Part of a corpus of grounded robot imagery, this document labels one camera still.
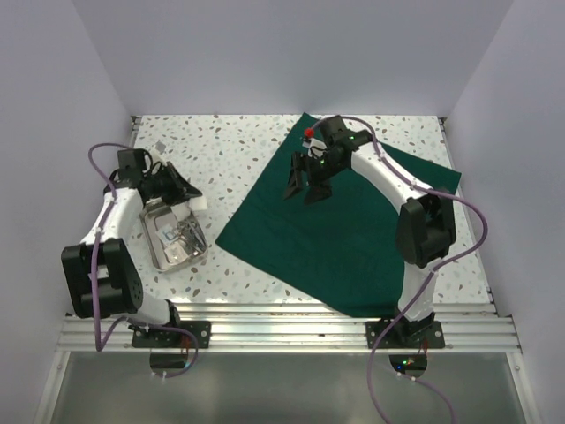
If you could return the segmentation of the white gauze pad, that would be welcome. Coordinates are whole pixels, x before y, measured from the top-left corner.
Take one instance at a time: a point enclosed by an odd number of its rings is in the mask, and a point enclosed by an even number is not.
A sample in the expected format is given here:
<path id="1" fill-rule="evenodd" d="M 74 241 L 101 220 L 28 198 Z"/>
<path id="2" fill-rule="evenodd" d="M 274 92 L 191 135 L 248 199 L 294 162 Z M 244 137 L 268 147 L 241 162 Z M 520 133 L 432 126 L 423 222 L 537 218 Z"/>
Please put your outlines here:
<path id="1" fill-rule="evenodd" d="M 193 212 L 205 211 L 208 209 L 207 198 L 204 195 L 191 198 L 188 206 Z"/>
<path id="2" fill-rule="evenodd" d="M 192 210 L 186 204 L 178 204 L 171 207 L 171 212 L 175 216 L 178 221 L 185 220 L 188 216 L 191 215 Z"/>

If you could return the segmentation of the large steel surgical scissors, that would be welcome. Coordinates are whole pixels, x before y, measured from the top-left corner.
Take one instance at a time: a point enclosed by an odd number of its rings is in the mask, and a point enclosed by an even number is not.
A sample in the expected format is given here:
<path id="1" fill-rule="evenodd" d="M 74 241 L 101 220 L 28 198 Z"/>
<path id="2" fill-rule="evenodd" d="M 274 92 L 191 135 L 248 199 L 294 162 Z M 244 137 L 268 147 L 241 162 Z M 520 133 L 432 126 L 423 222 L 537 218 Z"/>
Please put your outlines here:
<path id="1" fill-rule="evenodd" d="M 180 224 L 180 238 L 193 250 L 203 252 L 207 248 L 207 242 L 200 227 L 193 221 L 183 221 Z"/>

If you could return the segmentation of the white sterile packet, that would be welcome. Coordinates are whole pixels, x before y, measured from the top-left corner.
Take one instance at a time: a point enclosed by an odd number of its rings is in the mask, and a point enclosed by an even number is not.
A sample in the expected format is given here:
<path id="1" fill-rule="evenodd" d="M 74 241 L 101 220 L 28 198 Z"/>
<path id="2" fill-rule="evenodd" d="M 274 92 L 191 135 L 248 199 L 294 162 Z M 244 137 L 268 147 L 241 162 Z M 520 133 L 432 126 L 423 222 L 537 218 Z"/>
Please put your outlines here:
<path id="1" fill-rule="evenodd" d="M 165 246 L 175 243 L 181 235 L 182 232 L 176 226 L 170 224 L 165 224 L 157 229 L 157 236 Z"/>

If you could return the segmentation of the steel scissors medium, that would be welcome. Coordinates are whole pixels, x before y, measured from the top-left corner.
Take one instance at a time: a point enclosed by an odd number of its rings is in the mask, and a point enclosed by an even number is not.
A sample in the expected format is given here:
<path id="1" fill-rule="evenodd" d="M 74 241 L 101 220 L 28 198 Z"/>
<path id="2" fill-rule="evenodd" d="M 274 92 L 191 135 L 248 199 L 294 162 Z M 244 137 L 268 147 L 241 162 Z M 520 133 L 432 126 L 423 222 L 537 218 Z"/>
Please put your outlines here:
<path id="1" fill-rule="evenodd" d="M 185 237 L 194 250 L 205 252 L 207 250 L 206 238 L 197 223 L 189 222 L 185 227 Z"/>

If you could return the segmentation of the steel forceps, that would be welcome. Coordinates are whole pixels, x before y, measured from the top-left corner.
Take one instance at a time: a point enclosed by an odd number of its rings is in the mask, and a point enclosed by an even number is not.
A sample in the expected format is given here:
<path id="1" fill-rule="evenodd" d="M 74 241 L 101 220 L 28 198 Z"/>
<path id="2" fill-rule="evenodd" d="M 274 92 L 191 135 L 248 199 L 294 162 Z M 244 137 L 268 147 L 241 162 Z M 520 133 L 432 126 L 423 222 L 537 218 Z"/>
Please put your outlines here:
<path id="1" fill-rule="evenodd" d="M 177 224 L 178 238 L 190 248 L 202 248 L 207 245 L 200 231 L 192 221 L 181 221 Z"/>

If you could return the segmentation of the stainless steel instrument tray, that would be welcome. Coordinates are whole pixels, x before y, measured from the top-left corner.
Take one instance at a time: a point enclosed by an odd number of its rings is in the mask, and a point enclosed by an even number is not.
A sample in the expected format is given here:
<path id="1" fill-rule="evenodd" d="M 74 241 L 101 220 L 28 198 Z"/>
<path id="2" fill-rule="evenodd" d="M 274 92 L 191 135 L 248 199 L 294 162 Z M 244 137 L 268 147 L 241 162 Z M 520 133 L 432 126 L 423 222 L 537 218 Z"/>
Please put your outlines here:
<path id="1" fill-rule="evenodd" d="M 158 271 L 164 273 L 172 272 L 181 269 L 182 267 L 185 267 L 187 265 L 196 263 L 206 256 L 208 245 L 207 245 L 207 250 L 203 253 L 192 249 L 193 252 L 196 254 L 196 256 L 191 261 L 173 266 L 168 264 L 165 254 L 163 252 L 166 246 L 160 241 L 159 237 L 157 236 L 157 229 L 165 224 L 177 226 L 177 224 L 181 221 L 178 221 L 175 218 L 175 216 L 171 212 L 171 207 L 165 205 L 160 199 L 155 199 L 150 201 L 144 207 L 142 212 L 139 214 L 139 219 L 147 240 L 147 245 L 152 258 L 152 262 L 154 264 L 154 267 Z M 200 223 L 197 219 L 197 216 L 195 215 L 195 212 L 192 211 L 191 215 L 182 221 L 188 221 L 188 220 L 193 221 L 194 223 L 197 223 L 200 226 Z M 180 239 L 177 240 L 175 243 L 172 243 L 171 245 L 183 245 L 186 250 L 191 249 Z"/>

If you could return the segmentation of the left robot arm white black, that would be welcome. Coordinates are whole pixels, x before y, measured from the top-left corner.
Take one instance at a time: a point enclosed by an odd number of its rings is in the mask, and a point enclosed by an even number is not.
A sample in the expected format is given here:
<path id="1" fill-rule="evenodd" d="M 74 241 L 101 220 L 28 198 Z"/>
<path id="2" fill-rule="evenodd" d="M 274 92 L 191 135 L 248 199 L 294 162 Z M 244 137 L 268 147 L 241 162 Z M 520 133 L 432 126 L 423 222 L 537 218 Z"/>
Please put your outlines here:
<path id="1" fill-rule="evenodd" d="M 205 196 L 172 163 L 143 148 L 119 147 L 117 162 L 102 177 L 103 204 L 94 226 L 61 253 L 72 307 L 82 319 L 124 317 L 154 325 L 154 339 L 171 347 L 181 341 L 184 326 L 171 301 L 145 293 L 126 240 L 150 202 L 186 212 L 203 205 Z"/>

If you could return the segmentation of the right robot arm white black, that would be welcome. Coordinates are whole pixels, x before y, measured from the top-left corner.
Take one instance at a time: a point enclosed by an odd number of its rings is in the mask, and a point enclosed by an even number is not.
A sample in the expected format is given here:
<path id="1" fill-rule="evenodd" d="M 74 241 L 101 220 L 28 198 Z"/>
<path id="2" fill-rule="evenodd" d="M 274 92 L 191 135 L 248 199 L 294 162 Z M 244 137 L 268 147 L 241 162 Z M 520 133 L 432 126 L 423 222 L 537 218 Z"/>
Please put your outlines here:
<path id="1" fill-rule="evenodd" d="M 305 130 L 305 149 L 291 156 L 283 197 L 305 191 L 307 204 L 325 200 L 332 194 L 330 179 L 349 169 L 393 206 L 398 215 L 395 245 L 404 261 L 393 335 L 398 344 L 410 347 L 424 337 L 423 324 L 433 320 L 433 268 L 456 241 L 452 196 L 410 174 L 385 152 L 370 125 L 354 131 L 345 121 L 340 115 L 324 117 Z"/>

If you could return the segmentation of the green surgical drape cloth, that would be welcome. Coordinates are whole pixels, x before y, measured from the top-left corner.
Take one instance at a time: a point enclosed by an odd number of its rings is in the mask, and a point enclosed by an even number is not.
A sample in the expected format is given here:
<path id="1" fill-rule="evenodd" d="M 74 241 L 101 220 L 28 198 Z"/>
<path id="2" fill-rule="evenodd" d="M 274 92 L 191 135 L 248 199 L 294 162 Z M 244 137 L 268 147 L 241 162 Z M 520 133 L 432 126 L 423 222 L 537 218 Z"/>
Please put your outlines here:
<path id="1" fill-rule="evenodd" d="M 346 169 L 330 179 L 332 196 L 324 201 L 305 205 L 305 191 L 283 199 L 291 156 L 304 151 L 304 132 L 319 120 L 303 116 L 292 127 L 216 244 L 342 314 L 396 317 L 404 261 L 396 249 L 398 215 L 385 197 Z M 453 171 L 381 146 L 454 199 L 459 178 Z"/>

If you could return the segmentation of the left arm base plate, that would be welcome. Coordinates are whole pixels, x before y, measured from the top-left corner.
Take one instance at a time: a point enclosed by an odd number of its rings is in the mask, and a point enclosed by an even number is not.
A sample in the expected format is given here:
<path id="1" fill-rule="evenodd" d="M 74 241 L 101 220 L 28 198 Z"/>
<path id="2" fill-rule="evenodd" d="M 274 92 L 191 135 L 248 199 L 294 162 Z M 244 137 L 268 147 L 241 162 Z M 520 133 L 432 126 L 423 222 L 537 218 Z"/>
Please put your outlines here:
<path id="1" fill-rule="evenodd" d="M 134 348 L 194 348 L 209 347 L 212 324 L 209 321 L 181 321 L 179 330 L 143 328 L 130 324 Z"/>

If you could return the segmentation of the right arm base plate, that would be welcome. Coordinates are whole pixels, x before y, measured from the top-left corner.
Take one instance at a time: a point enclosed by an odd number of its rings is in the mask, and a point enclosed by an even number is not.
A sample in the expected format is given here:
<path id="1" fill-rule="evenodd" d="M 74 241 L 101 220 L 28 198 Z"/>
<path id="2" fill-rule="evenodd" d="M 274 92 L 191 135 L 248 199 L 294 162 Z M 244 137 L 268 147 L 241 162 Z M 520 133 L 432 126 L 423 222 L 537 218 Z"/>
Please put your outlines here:
<path id="1" fill-rule="evenodd" d="M 365 339 L 369 349 L 392 322 L 392 319 L 365 322 Z M 378 343 L 378 349 L 442 349 L 446 347 L 441 323 L 434 316 L 419 322 L 402 318 Z"/>

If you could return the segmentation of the aluminium rail frame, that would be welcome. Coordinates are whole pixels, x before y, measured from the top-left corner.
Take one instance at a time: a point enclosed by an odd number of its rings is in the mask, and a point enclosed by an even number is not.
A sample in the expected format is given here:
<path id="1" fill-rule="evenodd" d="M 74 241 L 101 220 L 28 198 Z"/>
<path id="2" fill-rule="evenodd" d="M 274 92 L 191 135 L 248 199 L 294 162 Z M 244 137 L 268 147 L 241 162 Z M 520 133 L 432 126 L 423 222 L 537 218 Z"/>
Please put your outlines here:
<path id="1" fill-rule="evenodd" d="M 318 303 L 180 303 L 183 320 L 211 324 L 208 352 L 364 353 L 366 318 L 352 318 Z M 492 304 L 439 304 L 444 353 L 520 352 L 515 324 Z"/>

